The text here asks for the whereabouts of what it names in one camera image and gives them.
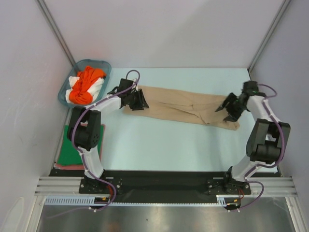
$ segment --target beige trousers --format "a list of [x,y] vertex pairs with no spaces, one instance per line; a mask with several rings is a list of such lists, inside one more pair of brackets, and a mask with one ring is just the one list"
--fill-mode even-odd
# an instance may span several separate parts
[[238,122],[223,121],[227,116],[225,109],[215,112],[226,96],[147,86],[139,88],[143,90],[149,109],[131,111],[127,106],[125,114],[206,124],[230,130],[239,128]]

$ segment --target green cloth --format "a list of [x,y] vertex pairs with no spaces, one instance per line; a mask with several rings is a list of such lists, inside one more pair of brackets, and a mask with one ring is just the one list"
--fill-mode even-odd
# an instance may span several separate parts
[[[69,128],[68,125],[64,127],[63,141],[57,164],[61,166],[82,165],[83,164],[82,159],[78,151],[73,147],[72,142],[69,139],[67,139],[68,128]],[[103,134],[104,134],[104,125],[101,125],[100,140],[98,142],[99,156],[100,156]]]

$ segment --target blue plastic basket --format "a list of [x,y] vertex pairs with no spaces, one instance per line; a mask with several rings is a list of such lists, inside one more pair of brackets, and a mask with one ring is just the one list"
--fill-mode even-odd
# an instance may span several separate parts
[[81,61],[78,61],[74,65],[74,67],[72,68],[71,72],[67,76],[66,80],[64,81],[64,83],[63,83],[63,85],[62,85],[62,87],[61,87],[61,89],[58,93],[58,99],[63,105],[65,105],[69,108],[73,108],[73,107],[78,105],[78,104],[71,104],[71,103],[68,103],[66,101],[66,91],[68,89],[70,89],[69,77],[70,76],[76,76],[77,72],[83,71],[87,65],[90,65],[93,68],[103,69],[104,72],[106,73],[106,77],[104,78],[104,83],[102,85],[100,93],[98,94],[98,97],[90,104],[93,104],[93,103],[99,101],[103,97],[103,94],[104,94],[104,91],[106,89],[108,80],[110,79],[110,73],[111,73],[111,70],[112,70],[111,65],[108,62],[105,62],[103,60],[83,59]]

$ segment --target orange garment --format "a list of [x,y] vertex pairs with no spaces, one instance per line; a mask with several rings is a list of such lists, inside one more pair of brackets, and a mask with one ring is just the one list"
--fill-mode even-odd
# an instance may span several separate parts
[[86,105],[92,102],[92,96],[87,90],[99,79],[104,78],[106,73],[102,69],[95,69],[87,65],[85,70],[78,72],[79,80],[73,86],[69,100],[74,104]]

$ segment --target light blue table surface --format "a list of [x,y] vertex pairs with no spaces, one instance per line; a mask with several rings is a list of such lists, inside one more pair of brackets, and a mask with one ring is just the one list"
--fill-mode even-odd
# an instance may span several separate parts
[[[119,85],[131,69],[112,69],[107,91]],[[241,93],[248,81],[246,69],[140,68],[140,85],[197,93]],[[131,73],[129,79],[137,78]],[[106,124],[103,167],[107,170],[227,171],[244,156],[254,126],[249,112],[241,116],[237,131],[130,116],[122,110],[102,118]]]

